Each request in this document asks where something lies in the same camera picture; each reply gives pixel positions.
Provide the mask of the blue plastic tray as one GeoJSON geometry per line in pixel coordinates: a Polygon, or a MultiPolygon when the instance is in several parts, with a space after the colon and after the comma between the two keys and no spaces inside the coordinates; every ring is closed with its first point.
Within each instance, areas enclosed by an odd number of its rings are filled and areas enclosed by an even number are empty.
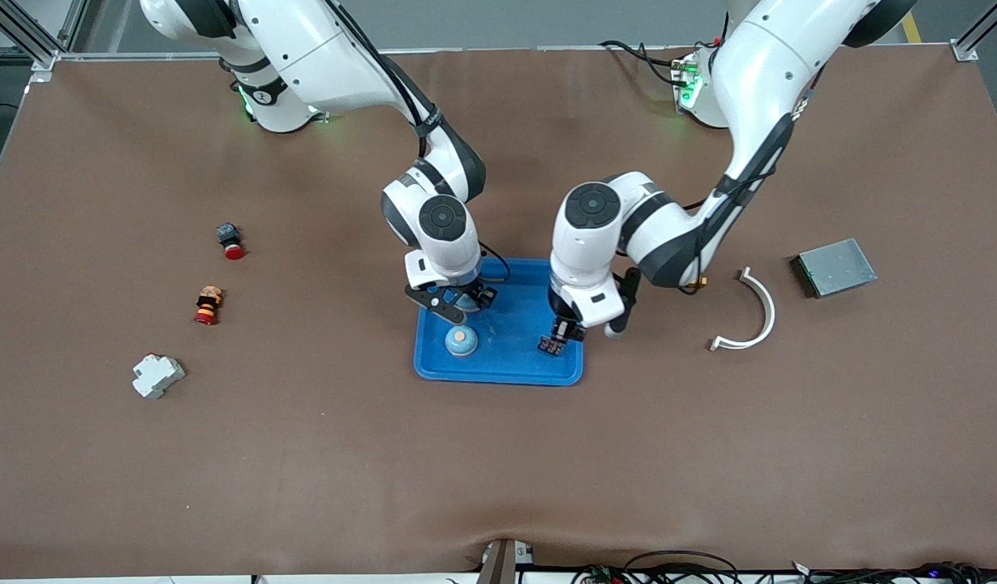
{"type": "Polygon", "coordinates": [[[490,277],[497,298],[491,309],[467,315],[477,336],[472,354],[451,354],[445,339],[450,322],[427,309],[418,311],[413,365],[425,380],[526,384],[569,387],[583,375],[583,344],[569,344],[558,356],[538,348],[549,335],[554,315],[548,303],[549,263],[544,259],[509,258],[510,278],[502,281],[502,263],[487,256],[483,275],[490,277]]]}

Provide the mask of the red black orange push button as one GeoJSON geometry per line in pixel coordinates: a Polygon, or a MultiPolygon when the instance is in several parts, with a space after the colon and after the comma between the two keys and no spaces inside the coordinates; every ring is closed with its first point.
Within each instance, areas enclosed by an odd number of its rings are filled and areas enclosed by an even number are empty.
{"type": "Polygon", "coordinates": [[[203,287],[196,302],[197,310],[193,321],[208,326],[217,324],[217,311],[220,310],[223,298],[223,289],[215,286],[203,287]]]}

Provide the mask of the grey metal box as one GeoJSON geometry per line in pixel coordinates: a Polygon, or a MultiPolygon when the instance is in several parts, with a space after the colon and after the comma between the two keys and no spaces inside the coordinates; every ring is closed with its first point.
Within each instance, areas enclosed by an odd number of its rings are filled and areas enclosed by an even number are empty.
{"type": "Polygon", "coordinates": [[[812,298],[854,290],[878,278],[854,238],[800,252],[789,264],[805,296],[812,298]]]}

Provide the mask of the white circuit breaker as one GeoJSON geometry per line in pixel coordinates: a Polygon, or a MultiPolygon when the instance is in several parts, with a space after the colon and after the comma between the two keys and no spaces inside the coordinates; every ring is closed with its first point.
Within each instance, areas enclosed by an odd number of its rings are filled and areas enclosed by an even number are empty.
{"type": "Polygon", "coordinates": [[[165,389],[169,388],[177,380],[186,377],[179,361],[167,355],[147,354],[132,367],[135,379],[131,382],[132,388],[144,398],[158,399],[163,396],[165,389]]]}

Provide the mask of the white curved plastic bracket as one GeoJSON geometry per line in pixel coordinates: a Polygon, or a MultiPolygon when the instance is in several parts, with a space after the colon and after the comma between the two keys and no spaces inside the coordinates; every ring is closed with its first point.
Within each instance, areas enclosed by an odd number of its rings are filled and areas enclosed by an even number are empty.
{"type": "Polygon", "coordinates": [[[750,266],[745,266],[741,270],[738,280],[746,287],[750,288],[754,292],[754,295],[760,299],[760,303],[763,308],[763,324],[760,332],[755,337],[746,341],[737,341],[733,339],[728,339],[728,337],[717,336],[711,341],[708,350],[711,352],[716,352],[720,349],[727,350],[743,350],[754,347],[760,344],[761,341],[765,341],[774,328],[774,323],[776,322],[777,310],[776,304],[774,303],[774,298],[769,291],[769,289],[754,276],[753,271],[751,271],[750,266]]]}

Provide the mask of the silver table edge rail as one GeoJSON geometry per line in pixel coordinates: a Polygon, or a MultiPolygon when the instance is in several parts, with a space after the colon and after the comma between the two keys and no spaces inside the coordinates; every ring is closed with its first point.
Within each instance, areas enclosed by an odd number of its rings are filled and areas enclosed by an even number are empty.
{"type": "MultiPolygon", "coordinates": [[[[380,54],[392,55],[420,55],[438,53],[465,53],[465,52],[508,52],[508,51],[539,51],[539,52],[560,52],[560,51],[599,51],[600,49],[612,49],[612,47],[602,47],[602,45],[538,45],[534,48],[498,49],[498,48],[420,48],[420,49],[383,49],[380,54]]],[[[201,62],[201,60],[216,60],[219,58],[213,51],[182,51],[182,52],[109,52],[109,53],[61,53],[54,52],[52,64],[46,70],[53,69],[60,62],[201,62]]]]}

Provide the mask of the aluminium frame profile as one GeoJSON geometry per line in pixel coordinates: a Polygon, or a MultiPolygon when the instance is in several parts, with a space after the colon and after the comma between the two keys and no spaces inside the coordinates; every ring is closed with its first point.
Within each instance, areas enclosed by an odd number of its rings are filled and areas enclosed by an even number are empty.
{"type": "Polygon", "coordinates": [[[0,64],[43,73],[71,52],[91,0],[0,0],[0,64]]]}
{"type": "Polygon", "coordinates": [[[997,0],[994,0],[958,38],[951,38],[949,45],[958,62],[976,62],[977,45],[997,26],[997,0]]]}

